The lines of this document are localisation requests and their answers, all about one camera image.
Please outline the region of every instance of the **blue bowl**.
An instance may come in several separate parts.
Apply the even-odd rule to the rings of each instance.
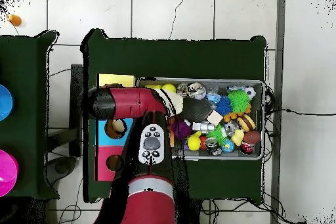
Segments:
[[[0,85],[0,121],[8,117],[13,108],[13,97],[6,87]]]

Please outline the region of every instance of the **green table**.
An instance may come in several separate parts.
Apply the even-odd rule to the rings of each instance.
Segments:
[[[263,37],[250,41],[108,39],[92,29],[81,45],[84,85],[96,85],[97,74],[129,74],[136,77],[264,79]],[[107,198],[109,182],[94,180],[95,121],[89,120],[88,158],[83,167],[84,198]],[[187,161],[191,198],[244,198],[261,202],[261,159],[257,161]]]
[[[18,161],[15,187],[7,196],[57,198],[45,180],[47,153],[47,53],[57,33],[37,37],[0,36],[0,83],[14,97],[14,109],[0,122],[0,148]]]

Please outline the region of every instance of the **robot control buttons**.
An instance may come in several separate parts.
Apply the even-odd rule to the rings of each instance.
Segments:
[[[145,150],[145,151],[142,153],[142,156],[143,156],[144,158],[147,158],[147,157],[150,156],[150,152],[148,152],[147,150]]]
[[[164,158],[164,132],[156,124],[147,125],[140,138],[138,159],[142,164],[158,164]]]
[[[156,150],[160,147],[160,141],[158,138],[155,137],[147,137],[144,140],[144,148],[146,150]]]

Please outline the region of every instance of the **blue block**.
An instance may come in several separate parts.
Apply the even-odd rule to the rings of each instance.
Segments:
[[[105,133],[105,121],[98,122],[98,146],[123,146],[126,142],[126,138],[129,135],[129,130],[131,129],[133,119],[123,119],[127,126],[127,131],[124,136],[120,139],[111,139]]]

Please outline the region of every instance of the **can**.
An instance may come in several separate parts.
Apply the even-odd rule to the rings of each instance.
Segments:
[[[252,154],[254,148],[255,148],[254,144],[249,144],[249,143],[246,143],[246,142],[241,142],[240,151],[243,154],[246,154],[246,155],[249,156],[250,154]]]
[[[218,156],[219,154],[222,153],[222,149],[219,148],[218,146],[218,141],[216,138],[208,138],[207,140],[205,140],[204,142],[205,147],[207,149],[207,152],[210,153],[213,156]]]

